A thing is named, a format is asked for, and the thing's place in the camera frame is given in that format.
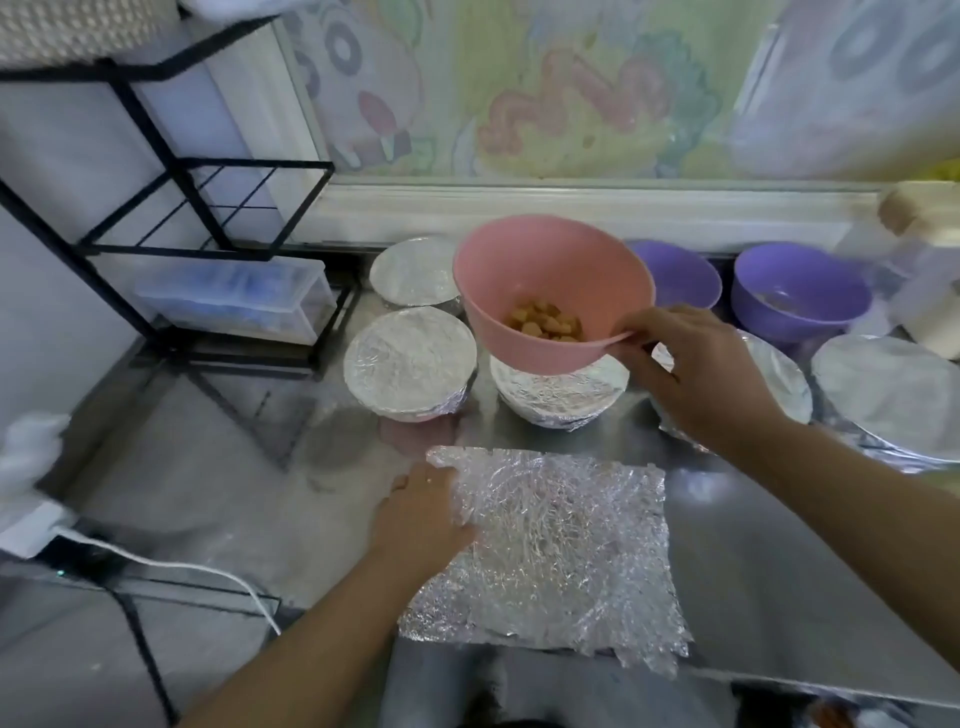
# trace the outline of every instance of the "black metal rack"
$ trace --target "black metal rack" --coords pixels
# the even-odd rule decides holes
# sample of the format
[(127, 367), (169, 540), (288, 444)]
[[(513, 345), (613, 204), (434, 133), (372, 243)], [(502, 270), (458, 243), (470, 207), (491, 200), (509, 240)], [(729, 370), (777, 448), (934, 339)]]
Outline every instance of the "black metal rack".
[[(71, 63), (51, 68), (0, 70), (0, 83), (106, 83), (147, 140), (163, 166), (163, 172), (94, 226), (75, 245), (71, 245), (57, 233), (2, 180), (0, 180), (0, 205), (143, 336), (145, 352), (166, 359), (176, 366), (190, 367), (195, 371), (252, 373), (258, 376), (309, 376), (320, 368), (321, 351), (326, 340), (335, 328), (342, 326), (346, 321), (360, 291), (359, 256), (331, 255), (321, 246), (294, 245), (288, 242), (297, 223), (321, 195), (333, 176), (335, 170), (332, 162), (178, 157), (163, 138), (132, 87), (135, 83), (172, 79), (274, 19), (274, 17), (266, 17), (234, 23), (156, 63), (124, 64), (111, 59), (100, 59), (91, 63)], [(204, 182), (197, 184), (194, 172), (200, 167), (213, 167), (215, 171)], [(226, 206), (231, 208), (232, 212), (221, 221), (218, 220), (213, 208), (224, 206), (209, 205), (201, 195), (201, 190), (224, 169), (235, 167), (261, 168), (266, 170), (266, 173), (239, 205)], [(226, 225), (240, 210), (254, 207), (249, 205), (253, 195), (274, 173), (280, 170), (316, 170), (320, 173), (320, 178), (286, 220), (282, 230), (272, 242), (265, 244), (231, 239)], [(182, 194), (183, 200), (179, 205), (170, 210), (151, 230), (131, 245), (102, 242), (105, 234), (168, 183), (175, 185)], [(189, 206), (196, 213), (207, 232), (206, 240), (193, 249), (150, 244), (151, 236), (185, 206)], [(224, 352), (224, 347), (221, 346), (219, 351), (204, 352), (201, 351), (201, 343), (207, 338), (207, 334), (192, 329), (167, 326), (162, 322), (157, 325), (144, 318), (89, 261), (90, 257), (100, 254), (219, 257), (260, 261), (270, 260), (275, 255), (314, 258), (326, 262), (327, 272), (333, 279), (335, 287), (339, 288), (340, 294), (332, 317), (312, 346), (295, 347), (286, 344), (277, 347), (276, 353)], [(248, 341), (243, 337), (223, 335), (218, 335), (217, 338), (221, 343), (223, 340), (231, 339), (234, 340), (234, 344)], [(257, 344), (258, 348), (263, 350), (263, 342), (257, 341)]]

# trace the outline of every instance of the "aluminum foil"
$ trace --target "aluminum foil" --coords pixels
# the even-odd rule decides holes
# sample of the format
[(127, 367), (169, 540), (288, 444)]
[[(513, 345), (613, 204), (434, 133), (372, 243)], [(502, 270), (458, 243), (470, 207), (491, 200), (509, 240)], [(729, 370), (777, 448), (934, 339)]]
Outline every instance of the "aluminum foil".
[(667, 559), (663, 471), (530, 450), (433, 448), (481, 527), (414, 597), (404, 637), (584, 654), (676, 673), (687, 631)]
[(527, 422), (572, 431), (599, 417), (627, 389), (630, 372), (612, 356), (568, 375), (539, 376), (490, 357), (500, 396)]
[(376, 257), (370, 284), (391, 306), (438, 305), (456, 316), (463, 310), (453, 282), (456, 252), (457, 242), (441, 235), (403, 240)]
[[(750, 356), (763, 374), (770, 393), (774, 396), (783, 414), (791, 420), (806, 425), (813, 416), (813, 395), (800, 367), (785, 353), (751, 333), (738, 329)], [(657, 344), (651, 354), (667, 371), (673, 371), (673, 356), (663, 344)], [(653, 400), (654, 409), (660, 415), (660, 429), (674, 437), (686, 440), (701, 452), (707, 448), (687, 437), (670, 417)]]
[(825, 423), (855, 447), (905, 472), (960, 462), (955, 364), (902, 339), (845, 334), (810, 369), (831, 405)]
[(476, 362), (466, 324), (430, 306), (408, 308), (356, 335), (344, 355), (344, 380), (376, 414), (418, 422), (460, 407)]

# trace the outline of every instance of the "forearm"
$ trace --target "forearm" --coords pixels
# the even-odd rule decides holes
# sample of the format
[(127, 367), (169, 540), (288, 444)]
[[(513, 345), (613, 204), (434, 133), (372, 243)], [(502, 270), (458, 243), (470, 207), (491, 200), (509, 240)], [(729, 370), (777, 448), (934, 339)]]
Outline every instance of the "forearm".
[(960, 669), (960, 499), (795, 423), (721, 454)]
[(386, 555), (368, 554), (181, 725), (337, 725), (419, 587), (416, 576)]

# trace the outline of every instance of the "cartoon tongue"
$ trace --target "cartoon tongue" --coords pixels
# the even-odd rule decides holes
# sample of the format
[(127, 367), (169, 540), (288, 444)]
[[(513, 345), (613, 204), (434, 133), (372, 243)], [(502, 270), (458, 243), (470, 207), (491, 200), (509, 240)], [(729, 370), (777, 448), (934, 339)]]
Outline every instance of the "cartoon tongue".
[(360, 107), (360, 115), (364, 121), (370, 124), (380, 136), (387, 136), (396, 133), (396, 117), (387, 106), (387, 102), (379, 96), (368, 91), (360, 91), (357, 94), (357, 106)]

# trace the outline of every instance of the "purple bowl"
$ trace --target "purple bowl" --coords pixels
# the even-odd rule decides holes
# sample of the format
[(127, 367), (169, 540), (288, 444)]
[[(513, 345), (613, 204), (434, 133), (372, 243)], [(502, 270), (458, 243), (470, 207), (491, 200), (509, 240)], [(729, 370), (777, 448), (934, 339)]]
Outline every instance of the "purple bowl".
[(870, 308), (853, 265), (797, 243), (764, 243), (733, 266), (733, 313), (748, 331), (795, 344), (845, 328)]
[(635, 240), (627, 247), (650, 269), (657, 288), (657, 305), (688, 303), (713, 308), (720, 300), (720, 275), (696, 253), (659, 240)]

